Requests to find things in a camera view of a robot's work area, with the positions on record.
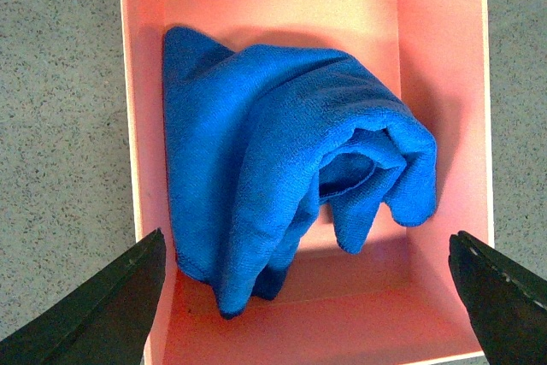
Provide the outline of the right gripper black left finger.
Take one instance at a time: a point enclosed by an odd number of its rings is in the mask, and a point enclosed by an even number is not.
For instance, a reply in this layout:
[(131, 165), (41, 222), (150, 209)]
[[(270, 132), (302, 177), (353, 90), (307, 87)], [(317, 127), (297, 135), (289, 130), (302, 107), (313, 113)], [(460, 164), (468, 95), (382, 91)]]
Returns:
[(156, 229), (1, 342), (3, 364), (139, 364), (165, 280)]

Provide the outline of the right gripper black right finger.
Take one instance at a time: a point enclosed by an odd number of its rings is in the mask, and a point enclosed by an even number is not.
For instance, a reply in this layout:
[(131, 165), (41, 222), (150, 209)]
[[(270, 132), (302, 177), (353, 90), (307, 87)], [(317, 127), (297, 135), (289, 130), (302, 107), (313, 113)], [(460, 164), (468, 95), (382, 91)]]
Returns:
[(546, 280), (460, 231), (450, 236), (449, 266), (490, 364), (546, 363)]

